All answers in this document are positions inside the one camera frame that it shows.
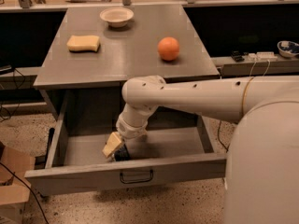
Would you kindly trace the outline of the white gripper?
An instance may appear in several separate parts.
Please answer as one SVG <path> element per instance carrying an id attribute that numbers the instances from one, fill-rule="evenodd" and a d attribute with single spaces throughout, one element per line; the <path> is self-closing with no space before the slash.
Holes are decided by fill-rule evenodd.
<path id="1" fill-rule="evenodd" d="M 116 129 L 117 131 L 109 136 L 102 150 L 106 158 L 109 158 L 116 150 L 124 145 L 123 139 L 134 139 L 147 133 L 146 125 L 133 127 L 125 121 L 123 114 L 120 114 L 118 117 Z"/>

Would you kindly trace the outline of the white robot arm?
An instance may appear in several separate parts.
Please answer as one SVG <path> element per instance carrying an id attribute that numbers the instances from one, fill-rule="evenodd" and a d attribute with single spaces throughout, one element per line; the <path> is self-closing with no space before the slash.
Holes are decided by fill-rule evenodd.
<path id="1" fill-rule="evenodd" d="M 226 146 L 224 224 L 299 224 L 299 76 L 167 83 L 134 77 L 103 149 L 110 156 L 145 134 L 160 106 L 232 122 Z"/>

